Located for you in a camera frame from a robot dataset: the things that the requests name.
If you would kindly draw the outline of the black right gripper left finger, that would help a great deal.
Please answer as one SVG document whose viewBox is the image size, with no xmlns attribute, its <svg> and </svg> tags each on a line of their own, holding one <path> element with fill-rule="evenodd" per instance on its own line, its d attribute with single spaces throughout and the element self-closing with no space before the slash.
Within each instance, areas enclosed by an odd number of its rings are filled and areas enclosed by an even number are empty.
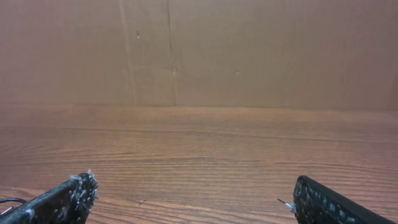
<svg viewBox="0 0 398 224">
<path fill-rule="evenodd" d="M 88 171 L 72 175 L 64 183 L 26 201 L 5 198 L 1 202 L 20 202 L 1 213 L 2 224 L 85 223 L 98 198 L 99 183 Z"/>
</svg>

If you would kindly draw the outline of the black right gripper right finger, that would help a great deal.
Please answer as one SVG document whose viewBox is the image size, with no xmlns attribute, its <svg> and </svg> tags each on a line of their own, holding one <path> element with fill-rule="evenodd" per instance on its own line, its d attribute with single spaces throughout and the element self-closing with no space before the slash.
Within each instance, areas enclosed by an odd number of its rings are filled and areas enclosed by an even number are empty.
<svg viewBox="0 0 398 224">
<path fill-rule="evenodd" d="M 306 175 L 297 178 L 293 202 L 283 204 L 299 224 L 395 224 Z"/>
</svg>

